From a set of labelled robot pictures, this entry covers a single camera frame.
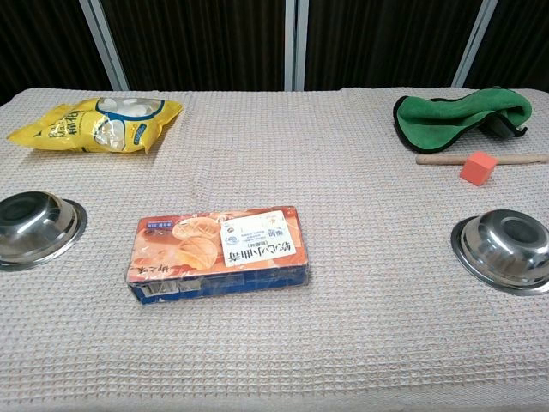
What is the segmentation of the stainless steel metal bowl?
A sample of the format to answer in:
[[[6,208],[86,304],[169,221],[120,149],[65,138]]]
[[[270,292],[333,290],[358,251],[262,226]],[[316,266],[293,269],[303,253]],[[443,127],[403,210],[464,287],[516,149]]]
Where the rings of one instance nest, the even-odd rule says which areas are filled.
[[[0,270],[19,271],[65,253],[84,233],[87,212],[77,202],[45,191],[0,201]]]
[[[549,294],[549,229],[530,215],[494,209],[459,221],[450,243],[462,266],[496,290]]]

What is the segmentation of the orange cookie box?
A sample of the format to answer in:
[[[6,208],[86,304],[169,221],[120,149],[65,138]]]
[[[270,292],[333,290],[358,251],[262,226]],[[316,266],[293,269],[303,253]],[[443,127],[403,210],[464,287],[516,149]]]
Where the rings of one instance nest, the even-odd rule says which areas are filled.
[[[305,285],[293,206],[139,220],[125,281],[143,305]]]

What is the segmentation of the wooden stick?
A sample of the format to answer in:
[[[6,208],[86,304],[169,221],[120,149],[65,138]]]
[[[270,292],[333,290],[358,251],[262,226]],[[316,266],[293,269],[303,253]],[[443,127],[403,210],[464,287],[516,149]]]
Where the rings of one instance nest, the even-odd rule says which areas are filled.
[[[484,152],[475,152],[469,156],[461,154],[418,154],[415,161],[419,165],[455,166],[464,165],[466,161],[489,161],[498,165],[525,165],[549,163],[549,154],[509,154],[499,157]]]

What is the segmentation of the green microfiber cloth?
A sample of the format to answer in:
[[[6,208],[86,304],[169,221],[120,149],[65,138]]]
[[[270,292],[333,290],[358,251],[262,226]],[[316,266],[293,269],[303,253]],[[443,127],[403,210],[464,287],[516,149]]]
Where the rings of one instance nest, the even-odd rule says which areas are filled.
[[[526,127],[532,106],[521,94],[506,88],[484,88],[457,99],[402,96],[393,107],[395,131],[402,144],[419,154],[449,148],[471,130],[480,130],[492,113],[513,125]]]

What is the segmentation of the orange foam cube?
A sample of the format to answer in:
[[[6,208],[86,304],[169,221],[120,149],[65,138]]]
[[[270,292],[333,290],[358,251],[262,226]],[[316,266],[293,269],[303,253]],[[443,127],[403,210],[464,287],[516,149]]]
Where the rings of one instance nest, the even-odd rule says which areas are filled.
[[[497,158],[477,151],[465,160],[460,171],[460,178],[473,185],[482,186],[490,178],[497,164]]]

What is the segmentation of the yellow snack bag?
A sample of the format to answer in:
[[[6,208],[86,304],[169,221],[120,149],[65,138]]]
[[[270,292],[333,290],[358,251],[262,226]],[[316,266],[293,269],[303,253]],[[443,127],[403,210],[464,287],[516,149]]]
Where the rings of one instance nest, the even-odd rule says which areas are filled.
[[[8,136],[22,147],[85,153],[149,151],[181,113],[177,101],[99,97],[61,105]]]

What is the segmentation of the black clip under cloth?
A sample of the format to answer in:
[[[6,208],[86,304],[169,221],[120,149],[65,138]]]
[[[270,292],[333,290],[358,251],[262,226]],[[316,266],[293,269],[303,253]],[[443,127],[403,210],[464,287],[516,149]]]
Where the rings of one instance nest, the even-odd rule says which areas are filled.
[[[487,116],[480,129],[502,139],[524,136],[528,130],[527,127],[513,125],[505,116],[496,113]]]

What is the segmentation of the grey metal partition post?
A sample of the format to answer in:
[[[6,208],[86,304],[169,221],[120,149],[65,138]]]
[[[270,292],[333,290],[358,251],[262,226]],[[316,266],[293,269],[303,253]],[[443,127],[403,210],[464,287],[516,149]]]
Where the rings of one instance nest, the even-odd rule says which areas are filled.
[[[79,4],[112,89],[115,91],[129,91],[130,86],[102,2],[100,0],[79,0]]]
[[[497,6],[498,0],[482,0],[451,83],[453,88],[462,88],[464,86]]]
[[[305,90],[309,0],[285,0],[284,90]]]

